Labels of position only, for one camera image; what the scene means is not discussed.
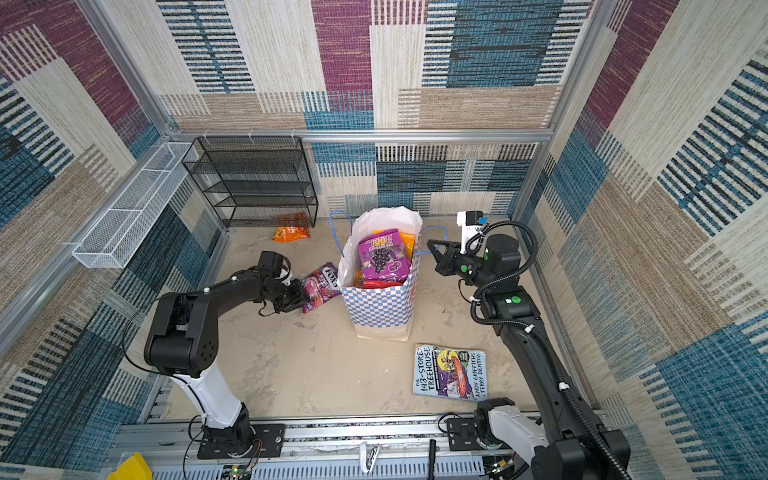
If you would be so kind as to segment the blue checkered paper bag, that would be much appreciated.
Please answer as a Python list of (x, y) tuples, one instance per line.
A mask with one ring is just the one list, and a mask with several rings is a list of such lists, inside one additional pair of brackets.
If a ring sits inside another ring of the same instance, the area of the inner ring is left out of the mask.
[(375, 208), (351, 222), (339, 247), (339, 286), (353, 328), (364, 339), (406, 341), (416, 310), (422, 256), (421, 215)]

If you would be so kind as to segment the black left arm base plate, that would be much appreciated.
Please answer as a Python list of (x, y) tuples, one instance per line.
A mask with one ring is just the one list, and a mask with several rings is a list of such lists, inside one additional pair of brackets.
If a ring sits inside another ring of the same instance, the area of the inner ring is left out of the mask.
[(251, 424), (242, 429), (203, 428), (196, 454), (199, 460), (277, 458), (282, 452), (285, 424)]

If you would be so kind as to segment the purple Fox's candy bag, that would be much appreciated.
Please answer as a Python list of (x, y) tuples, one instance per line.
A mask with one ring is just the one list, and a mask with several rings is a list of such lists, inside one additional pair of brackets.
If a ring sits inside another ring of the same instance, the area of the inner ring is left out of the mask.
[(341, 294), (338, 270), (332, 262), (327, 262), (310, 273), (301, 280), (301, 284), (307, 296), (307, 302), (302, 307), (304, 313), (318, 309)]

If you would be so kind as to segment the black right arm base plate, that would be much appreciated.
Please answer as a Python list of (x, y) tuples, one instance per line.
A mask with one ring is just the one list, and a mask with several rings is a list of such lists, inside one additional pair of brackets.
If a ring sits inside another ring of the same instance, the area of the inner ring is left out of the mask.
[(472, 419), (449, 416), (442, 421), (448, 436), (449, 450), (452, 452), (498, 450), (499, 444), (484, 442), (478, 435)]

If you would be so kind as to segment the yellow snack bag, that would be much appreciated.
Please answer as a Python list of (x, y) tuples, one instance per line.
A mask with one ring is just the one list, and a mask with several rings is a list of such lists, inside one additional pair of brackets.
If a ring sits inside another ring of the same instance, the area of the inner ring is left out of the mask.
[[(378, 235), (378, 234), (384, 234), (384, 233), (392, 233), (394, 231), (395, 231), (395, 229), (376, 230), (374, 232), (374, 234)], [(404, 250), (405, 250), (406, 256), (408, 257), (409, 260), (411, 260), (412, 257), (413, 257), (413, 250), (414, 250), (414, 245), (415, 245), (416, 237), (415, 237), (414, 234), (411, 234), (411, 233), (402, 232), (402, 231), (399, 231), (399, 230), (397, 230), (397, 232), (398, 232), (400, 240), (401, 240), (401, 242), (402, 242), (402, 244), (404, 246)]]

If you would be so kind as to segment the orange snack bag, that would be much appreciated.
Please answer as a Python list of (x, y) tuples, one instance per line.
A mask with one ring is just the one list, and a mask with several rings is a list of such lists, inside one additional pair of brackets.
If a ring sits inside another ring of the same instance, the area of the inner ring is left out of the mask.
[(310, 229), (310, 218), (305, 212), (283, 215), (277, 219), (272, 240), (278, 243), (290, 243), (309, 239)]

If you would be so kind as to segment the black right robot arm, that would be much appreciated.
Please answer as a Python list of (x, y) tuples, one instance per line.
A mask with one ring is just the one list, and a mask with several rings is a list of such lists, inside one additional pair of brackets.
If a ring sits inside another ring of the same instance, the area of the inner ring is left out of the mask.
[(507, 447), (535, 479), (626, 479), (631, 449), (611, 430), (573, 384), (549, 340), (540, 311), (520, 285), (518, 241), (505, 234), (482, 247), (430, 240), (427, 247), (442, 276), (474, 287), (472, 320), (491, 327), (511, 352), (538, 408), (531, 420), (508, 398), (480, 401), (474, 413), (477, 442)]

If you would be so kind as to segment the purple snack bag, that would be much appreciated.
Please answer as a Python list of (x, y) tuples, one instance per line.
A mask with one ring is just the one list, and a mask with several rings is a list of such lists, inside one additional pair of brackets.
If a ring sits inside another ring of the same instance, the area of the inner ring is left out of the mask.
[(361, 274), (365, 281), (404, 282), (411, 259), (396, 229), (384, 230), (358, 243)]

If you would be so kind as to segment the red candy bag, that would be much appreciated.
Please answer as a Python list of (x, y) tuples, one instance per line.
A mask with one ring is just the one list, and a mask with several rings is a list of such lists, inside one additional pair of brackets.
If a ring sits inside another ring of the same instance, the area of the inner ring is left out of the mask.
[(396, 287), (400, 285), (401, 285), (401, 282), (397, 282), (397, 281), (367, 280), (364, 277), (360, 277), (354, 284), (354, 287), (359, 289), (385, 289), (385, 288)]

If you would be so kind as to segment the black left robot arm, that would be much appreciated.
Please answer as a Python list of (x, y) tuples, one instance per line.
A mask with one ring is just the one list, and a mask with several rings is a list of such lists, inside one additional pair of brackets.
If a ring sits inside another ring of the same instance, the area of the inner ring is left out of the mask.
[(144, 347), (147, 365), (172, 379), (197, 408), (201, 444), (222, 455), (241, 457), (257, 436), (245, 404), (232, 393), (217, 364), (219, 319), (244, 303), (270, 303), (277, 314), (308, 302), (290, 261), (263, 251), (257, 264), (201, 290), (168, 293), (157, 301)]

